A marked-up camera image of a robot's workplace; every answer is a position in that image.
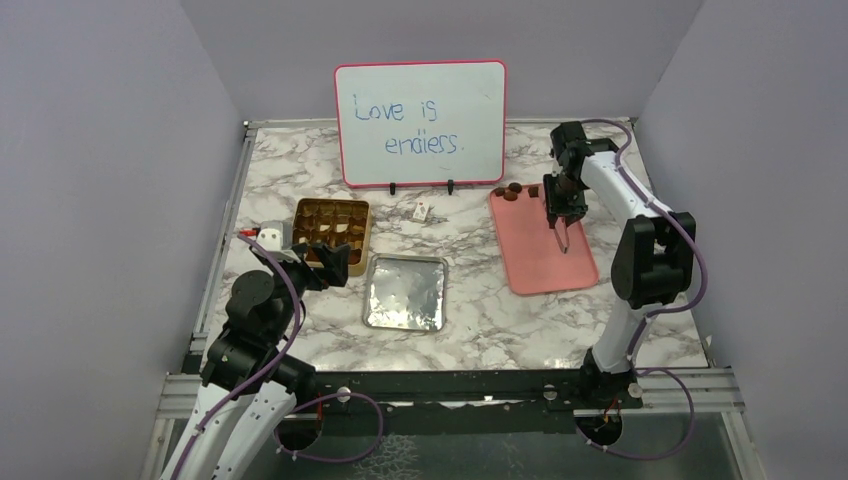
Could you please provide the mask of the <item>pink silicone tongs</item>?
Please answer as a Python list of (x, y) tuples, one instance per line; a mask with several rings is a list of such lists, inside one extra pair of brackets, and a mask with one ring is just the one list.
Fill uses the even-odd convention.
[(559, 251), (567, 254), (570, 249), (568, 225), (562, 219), (557, 220), (554, 224), (553, 232)]

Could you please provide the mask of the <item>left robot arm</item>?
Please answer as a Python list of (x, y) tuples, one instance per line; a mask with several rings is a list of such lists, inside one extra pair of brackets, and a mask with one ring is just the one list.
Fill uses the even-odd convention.
[(163, 479), (240, 479), (282, 419), (313, 401), (315, 369), (290, 355), (302, 297), (346, 285), (351, 247), (300, 243), (270, 251), (243, 236), (261, 270), (231, 287), (227, 320), (208, 347), (190, 418)]

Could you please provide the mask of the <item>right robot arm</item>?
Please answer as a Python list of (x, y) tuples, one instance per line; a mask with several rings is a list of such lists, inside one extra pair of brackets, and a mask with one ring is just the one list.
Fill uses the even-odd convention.
[(559, 169), (542, 182), (549, 228), (561, 235), (581, 221), (588, 191), (621, 228), (610, 273), (617, 301), (576, 383), (579, 398), (600, 407), (635, 380), (633, 363), (653, 319), (679, 310), (673, 303), (690, 287), (697, 258), (696, 222), (657, 200), (625, 165), (625, 148), (589, 138), (582, 122), (559, 124), (550, 140)]

